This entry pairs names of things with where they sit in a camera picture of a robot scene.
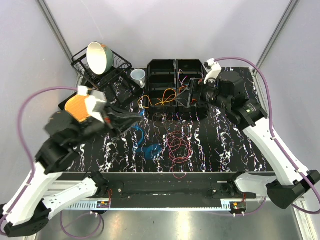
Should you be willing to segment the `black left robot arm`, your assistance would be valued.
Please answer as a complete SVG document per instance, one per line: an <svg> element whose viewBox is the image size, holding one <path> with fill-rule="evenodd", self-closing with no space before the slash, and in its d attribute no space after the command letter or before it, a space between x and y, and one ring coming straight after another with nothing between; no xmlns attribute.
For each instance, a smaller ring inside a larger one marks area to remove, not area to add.
<svg viewBox="0 0 320 240"><path fill-rule="evenodd" d="M79 157L75 146L104 132L120 137L141 119L138 113L110 105L97 111L66 106L53 114L44 128L49 139L31 160L33 168L27 179L13 199L0 206L1 220L7 222L1 234L8 238L32 236L72 204L89 197L109 196L108 180L97 171L58 194L44 194Z"/></svg>

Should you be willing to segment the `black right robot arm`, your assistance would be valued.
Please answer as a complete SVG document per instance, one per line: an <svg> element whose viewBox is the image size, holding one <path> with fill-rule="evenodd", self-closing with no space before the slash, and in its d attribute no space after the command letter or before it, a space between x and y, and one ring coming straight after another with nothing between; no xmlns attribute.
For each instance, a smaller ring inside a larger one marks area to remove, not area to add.
<svg viewBox="0 0 320 240"><path fill-rule="evenodd" d="M272 110L265 111L257 100L246 96L244 81L234 71L211 70L205 78L191 78L182 92L169 97L185 108L212 105L260 150L274 170L274 178L239 172L227 185L228 195L244 193L269 197L279 208L287 209L320 181L317 170L308 170L284 144L273 127Z"/></svg>

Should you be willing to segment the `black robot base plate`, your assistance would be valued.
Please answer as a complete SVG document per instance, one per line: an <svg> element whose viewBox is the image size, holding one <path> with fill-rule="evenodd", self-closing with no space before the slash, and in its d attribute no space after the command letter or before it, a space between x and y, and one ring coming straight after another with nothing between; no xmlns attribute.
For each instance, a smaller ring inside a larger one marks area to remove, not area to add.
<svg viewBox="0 0 320 240"><path fill-rule="evenodd" d="M221 207L221 199L254 199L232 184L235 173L104 173L112 190L111 207L173 209Z"/></svg>

